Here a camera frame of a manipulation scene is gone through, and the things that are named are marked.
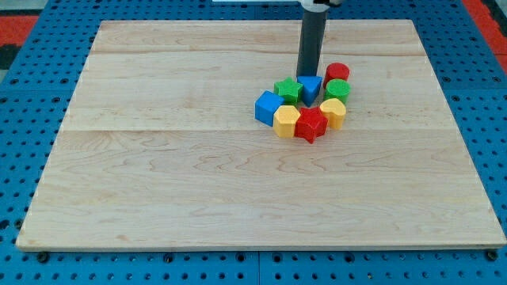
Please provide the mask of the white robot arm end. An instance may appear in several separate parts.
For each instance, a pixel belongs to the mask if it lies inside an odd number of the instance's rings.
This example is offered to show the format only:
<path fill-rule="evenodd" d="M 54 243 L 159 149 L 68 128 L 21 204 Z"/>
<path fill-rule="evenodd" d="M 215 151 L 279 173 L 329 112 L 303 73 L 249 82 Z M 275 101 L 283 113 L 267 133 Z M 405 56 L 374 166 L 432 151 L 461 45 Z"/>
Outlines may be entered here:
<path fill-rule="evenodd" d="M 298 0 L 301 6 L 312 13 L 326 12 L 331 7 L 338 7 L 344 0 Z"/>

